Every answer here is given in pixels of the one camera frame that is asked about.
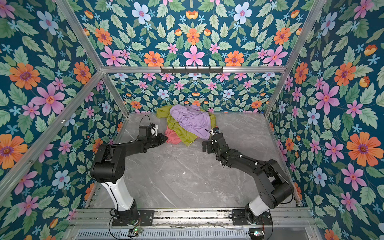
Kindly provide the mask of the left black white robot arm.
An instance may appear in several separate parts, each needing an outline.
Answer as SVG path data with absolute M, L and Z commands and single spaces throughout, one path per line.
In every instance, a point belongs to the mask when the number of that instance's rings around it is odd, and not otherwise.
M 138 136 L 135 141 L 116 145 L 101 145 L 98 149 L 90 175 L 109 193 L 113 203 L 113 216 L 129 225 L 139 220 L 140 213 L 136 200 L 129 193 L 123 179 L 126 169 L 126 157 L 143 154 L 150 148 L 156 148 L 168 140 L 163 134 Z

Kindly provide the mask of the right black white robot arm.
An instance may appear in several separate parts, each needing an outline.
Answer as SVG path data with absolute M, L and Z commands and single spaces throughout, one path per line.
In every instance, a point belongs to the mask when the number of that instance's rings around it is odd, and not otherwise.
M 213 134 L 209 140 L 203 141 L 202 150 L 216 155 L 223 167 L 240 170 L 254 179 L 256 197 L 245 206 L 245 213 L 241 216 L 249 224 L 257 224 L 267 211 L 283 204 L 288 197 L 294 197 L 294 186 L 276 160 L 248 157 L 230 148 L 222 133 Z

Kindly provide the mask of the pink cloth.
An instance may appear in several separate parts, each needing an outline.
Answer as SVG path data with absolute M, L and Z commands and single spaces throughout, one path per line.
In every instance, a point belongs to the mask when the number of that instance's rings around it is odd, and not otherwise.
M 178 145 L 182 142 L 177 133 L 170 128 L 166 129 L 165 136 L 168 138 L 166 141 L 168 144 Z

